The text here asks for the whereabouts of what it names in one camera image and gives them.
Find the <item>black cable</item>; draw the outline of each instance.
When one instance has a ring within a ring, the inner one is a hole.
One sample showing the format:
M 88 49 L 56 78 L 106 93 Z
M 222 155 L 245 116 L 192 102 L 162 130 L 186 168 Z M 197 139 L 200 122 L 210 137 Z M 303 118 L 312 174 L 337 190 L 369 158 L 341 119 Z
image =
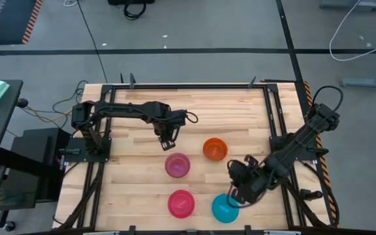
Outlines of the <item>black cable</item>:
M 5 129 L 5 131 L 8 132 L 8 133 L 10 133 L 10 134 L 12 134 L 12 135 L 15 136 L 15 137 L 18 137 L 18 135 L 16 135 L 16 134 L 10 132 L 8 129 Z
M 316 91 L 316 94 L 314 94 L 313 102 L 311 103 L 311 105 L 314 106 L 314 103 L 315 103 L 315 100 L 317 98 L 317 95 L 319 94 L 320 91 L 322 91 L 323 89 L 326 89 L 326 88 L 335 89 L 336 91 L 338 91 L 340 93 L 340 100 L 339 100 L 337 106 L 333 109 L 333 112 L 336 112 L 339 109 L 339 107 L 342 105 L 342 101 L 343 101 L 343 91 L 340 88 L 336 87 L 336 86 L 322 86 L 322 87 L 320 87 Z
M 58 221 L 56 218 L 55 218 L 55 215 L 52 215 L 52 219 L 53 221 L 55 221 L 56 223 L 62 225 L 63 223 L 61 221 Z
M 332 192 L 332 189 L 326 184 L 326 182 L 324 181 L 323 178 L 321 178 L 321 176 L 317 173 L 317 171 L 311 167 L 309 164 L 303 162 L 303 161 L 300 161 L 305 167 L 307 167 L 310 171 L 312 171 L 319 179 L 319 181 L 324 185 L 324 188 L 326 188 L 327 190 L 327 193 L 329 194 L 329 196 L 332 198 L 333 200 L 333 204 L 334 204 L 334 207 L 336 209 L 336 218 L 333 222 L 333 227 L 337 227 L 339 225 L 339 206 L 337 204 L 337 201 L 336 201 L 336 198 L 334 197 L 333 195 L 333 192 Z
M 29 113 L 26 109 L 24 109 L 24 108 L 21 108 L 21 110 L 23 110 L 23 111 L 24 111 L 25 113 L 27 113 L 28 115 L 31 115 L 31 116 L 33 116 L 33 117 L 38 117 L 38 116 L 36 116 L 36 115 L 34 115 L 34 114 L 30 114 L 30 113 Z M 40 118 L 42 118 L 42 119 L 46 119 L 46 120 L 48 120 L 48 121 L 51 121 L 54 125 L 56 125 L 57 128 L 61 129 L 61 127 L 60 127 L 56 122 L 54 122 L 54 121 L 48 119 L 47 117 L 42 117 L 42 116 L 40 116 Z
M 126 2 L 126 4 L 124 5 L 124 16 L 126 17 L 126 19 L 128 20 L 137 20 L 139 19 L 139 17 L 141 17 L 144 12 L 146 11 L 146 3 L 143 3 L 143 9 L 138 13 L 138 14 L 133 14 L 133 13 L 130 13 L 127 9 L 128 7 L 130 6 L 130 4 L 132 4 L 134 2 L 134 0 L 129 0 Z
M 65 176 L 75 167 L 75 166 L 78 166 L 79 163 L 75 163 L 73 166 L 71 166 L 66 172 L 65 174 L 63 175 L 63 178 L 65 178 Z M 52 215 L 52 219 L 53 221 L 55 221 L 56 223 L 62 225 L 63 223 L 58 221 L 56 218 L 55 218 L 55 215 Z
M 6 198 L 3 198 L 0 200 L 0 202 L 4 201 L 4 200 L 7 200 L 7 199 L 10 199 L 10 198 L 13 198 L 13 197 L 16 197 L 16 196 L 20 196 L 20 195 L 27 195 L 27 194 L 31 194 L 31 193 L 36 193 L 35 191 L 34 192 L 28 192 L 28 193 L 18 193 L 17 195 L 13 195 L 13 196 L 8 196 Z
M 68 99 L 64 99 L 64 100 L 61 100 L 61 101 L 58 101 L 58 102 L 56 102 L 56 103 L 54 103 L 54 104 L 52 105 L 52 110 L 53 110 L 54 112 L 56 112 L 56 113 L 58 113 L 58 114 L 63 114 L 63 115 L 65 115 L 65 117 L 66 117 L 65 121 L 63 122 L 63 124 L 62 124 L 62 126 L 61 126 L 61 129 L 62 129 L 62 128 L 66 125 L 66 123 L 68 122 L 68 117 L 67 117 L 66 113 L 64 113 L 64 112 L 60 112 L 59 110 L 56 110 L 55 107 L 56 107 L 56 105 L 58 105 L 58 104 L 61 104 L 61 103 L 63 103 L 63 102 L 67 102 L 67 101 L 72 100 L 74 97 L 75 97 L 75 101 L 76 101 L 76 103 L 79 103 L 79 101 L 78 101 L 78 97 L 79 97 L 79 96 L 82 96 L 82 94 L 84 93 L 84 89 L 83 89 L 83 88 L 79 88 L 79 86 L 80 86 L 83 82 L 85 82 L 86 84 L 89 83 L 87 80 L 80 80 L 80 81 L 78 82 L 78 85 L 76 85 L 76 88 L 75 88 L 75 90 L 74 90 L 72 96 L 70 96 L 70 98 L 68 98 Z
M 190 121 L 191 123 L 197 123 L 197 122 L 198 122 L 198 116 L 195 115 L 193 112 L 188 112 L 188 111 L 187 111 L 187 114 L 191 114 L 191 115 L 194 116 L 195 119 L 196 119 L 195 121 L 193 121 L 193 120 L 191 120 L 191 119 L 187 116 L 188 121 Z
M 81 11 L 82 18 L 84 19 L 86 28 L 88 29 L 89 36 L 91 36 L 92 43 L 94 44 L 95 51 L 96 51 L 98 59 L 99 59 L 99 63 L 101 65 L 102 73 L 104 74 L 105 83 L 108 83 L 107 75 L 105 75 L 104 65 L 102 64 L 101 57 L 99 56 L 98 48 L 97 48 L 97 45 L 95 44 L 94 37 L 92 36 L 91 30 L 89 30 L 89 26 L 88 26 L 88 23 L 86 22 L 86 19 L 85 19 L 85 16 L 84 16 L 84 12 L 82 11 L 82 8 L 81 8 L 81 4 L 79 3 L 79 1 L 77 1 L 77 3 L 78 3 L 79 10 Z

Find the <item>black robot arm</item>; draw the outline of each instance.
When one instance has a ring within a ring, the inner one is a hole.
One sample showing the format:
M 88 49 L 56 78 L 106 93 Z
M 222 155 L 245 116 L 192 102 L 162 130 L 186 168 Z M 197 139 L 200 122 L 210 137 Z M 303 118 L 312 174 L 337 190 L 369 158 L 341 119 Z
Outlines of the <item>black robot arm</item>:
M 72 109 L 72 127 L 81 131 L 89 154 L 102 152 L 101 135 L 93 126 L 102 118 L 136 118 L 152 123 L 163 150 L 175 147 L 180 127 L 185 125 L 186 110 L 171 111 L 169 105 L 152 101 L 144 104 L 120 104 L 104 101 L 83 102 Z
M 247 164 L 236 160 L 229 161 L 228 173 L 232 179 L 229 195 L 240 204 L 249 203 L 246 206 L 239 206 L 240 208 L 253 205 L 259 201 L 267 189 L 273 190 L 281 182 L 290 191 L 294 190 L 288 180 L 289 170 L 298 156 L 303 151 L 307 151 L 307 145 L 313 138 L 323 131 L 332 131 L 337 127 L 339 114 L 335 111 L 336 109 L 331 110 L 324 104 L 314 104 L 307 113 L 309 121 L 305 125 L 295 133 L 270 140 L 272 152 L 261 163 L 251 155 L 245 157 Z M 325 225 L 311 212 L 298 193 L 294 192 L 292 195 L 299 201 L 299 205 L 314 226 Z

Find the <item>gray floor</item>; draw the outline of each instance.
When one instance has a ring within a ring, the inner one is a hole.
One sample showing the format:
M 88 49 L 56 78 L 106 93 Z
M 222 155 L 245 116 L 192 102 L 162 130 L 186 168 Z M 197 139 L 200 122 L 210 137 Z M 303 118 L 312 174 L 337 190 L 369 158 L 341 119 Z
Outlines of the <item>gray floor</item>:
M 79 8 L 64 7 L 62 2 L 44 1 L 29 44 L 0 46 L 0 50 L 93 49 Z M 295 48 L 328 48 L 346 14 L 321 10 L 314 0 L 284 0 L 283 4 Z M 81 6 L 100 49 L 287 47 L 276 3 L 270 0 L 157 0 L 133 22 L 106 1 L 82 0 Z M 334 48 L 374 47 L 376 12 L 352 14 L 334 43 Z M 102 55 L 101 59 L 108 81 L 115 83 L 121 72 L 126 79 L 132 72 L 137 82 L 294 79 L 288 54 Z M 337 62 L 329 55 L 298 55 L 298 62 L 313 92 L 322 85 L 338 85 L 341 78 L 376 76 L 376 55 L 350 62 Z M 43 110 L 69 98 L 80 80 L 104 82 L 95 55 L 0 56 L 0 79 L 23 80 L 22 97 Z M 322 136 L 331 152 L 327 163 L 341 227 L 376 230 L 376 89 L 347 87 L 344 93 L 339 128 Z M 334 91 L 325 91 L 319 99 L 330 105 L 337 101 Z M 59 109 L 67 110 L 72 104 Z M 8 129 L 21 135 L 25 129 L 41 127 L 51 125 L 15 110 Z M 12 139 L 6 134 L 3 147 L 9 148 Z M 18 229 L 11 234 L 47 230 L 54 211 L 55 203 L 13 211 L 8 218 L 17 222 Z

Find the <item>wooden tabletop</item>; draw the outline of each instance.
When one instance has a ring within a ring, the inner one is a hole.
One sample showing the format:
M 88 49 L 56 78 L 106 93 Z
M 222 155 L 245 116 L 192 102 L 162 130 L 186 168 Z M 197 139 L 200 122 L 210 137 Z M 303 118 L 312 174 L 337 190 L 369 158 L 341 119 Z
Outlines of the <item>wooden tabletop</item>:
M 97 101 L 101 84 L 87 84 L 83 101 Z M 278 84 L 288 132 L 304 124 L 294 84 Z M 181 128 L 176 147 L 163 151 L 153 126 L 138 119 L 112 119 L 112 148 L 104 169 L 97 230 L 242 230 L 286 229 L 281 189 L 268 191 L 262 200 L 240 210 L 232 223 L 223 224 L 212 215 L 213 199 L 227 193 L 230 178 L 226 163 L 229 159 L 242 161 L 252 154 L 259 161 L 270 153 L 270 128 L 261 89 L 120 89 L 115 102 L 141 104 L 147 101 L 167 103 L 173 110 L 194 112 L 199 122 Z M 275 110 L 275 101 L 271 95 Z M 280 134 L 275 115 L 277 133 Z M 222 161 L 207 160 L 202 154 L 203 143 L 212 137 L 223 139 L 228 155 Z M 171 178 L 165 171 L 165 159 L 172 153 L 184 153 L 191 169 L 183 178 Z M 295 164 L 300 188 L 321 191 L 318 178 L 300 163 Z M 80 163 L 66 175 L 56 211 L 56 219 L 64 221 L 82 196 L 87 163 Z M 195 209 L 185 219 L 172 217 L 168 197 L 184 189 L 195 199 Z M 298 225 L 295 202 L 290 196 L 294 223 Z M 329 223 L 323 199 L 307 202 L 319 219 Z M 89 224 L 90 209 L 85 224 Z

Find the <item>black metal frame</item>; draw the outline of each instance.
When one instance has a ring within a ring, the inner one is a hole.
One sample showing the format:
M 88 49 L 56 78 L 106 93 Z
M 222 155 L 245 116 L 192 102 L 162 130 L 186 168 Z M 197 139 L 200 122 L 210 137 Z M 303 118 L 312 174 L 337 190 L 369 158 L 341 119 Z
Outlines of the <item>black metal frame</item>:
M 262 89 L 264 93 L 265 103 L 266 103 L 266 111 L 268 115 L 268 120 L 270 124 L 270 131 L 272 136 L 276 136 L 276 127 L 274 121 L 274 114 L 272 112 L 272 106 L 270 101 L 270 92 L 274 94 L 275 97 L 275 105 L 277 107 L 277 114 L 280 120 L 281 132 L 282 134 L 286 134 L 287 130 L 285 127 L 285 121 L 283 118 L 283 112 L 281 107 L 281 102 L 279 100 L 279 94 L 276 84 L 120 84 L 120 85 L 103 85 L 101 88 L 101 97 L 100 100 L 105 100 L 106 94 L 110 92 L 110 102 L 114 102 L 116 97 L 117 90 L 120 89 Z M 106 120 L 104 136 L 103 138 L 109 138 L 110 128 L 111 128 L 111 119 L 110 117 Z M 99 124 L 96 126 L 96 131 L 99 131 Z M 101 175 L 104 171 L 104 163 L 99 163 L 99 169 L 101 171 Z M 84 191 L 82 195 L 87 193 L 89 189 L 89 185 L 91 183 L 91 176 L 93 172 L 93 163 L 88 163 L 86 179 L 84 184 Z M 296 179 L 295 170 L 291 172 L 291 178 Z M 298 189 L 298 184 L 296 180 L 292 181 L 293 186 Z M 97 189 L 94 192 L 94 199 L 93 199 L 93 207 L 91 209 L 91 220 L 90 220 L 90 227 L 95 228 L 95 223 L 97 221 L 97 212 L 99 206 L 99 197 L 101 193 L 101 185 L 102 182 L 99 184 Z M 292 210 L 290 205 L 290 200 L 288 196 L 288 191 L 284 185 L 281 186 L 282 188 L 282 195 L 283 195 L 283 203 L 285 207 L 285 213 L 287 217 L 287 224 L 289 227 L 294 226 L 294 221 L 292 218 Z M 81 215 L 78 218 L 77 228 L 82 228 L 84 224 L 84 215 L 85 215 L 85 208 L 83 209 Z M 305 226 L 305 217 L 301 210 L 299 210 L 300 215 L 300 225 Z

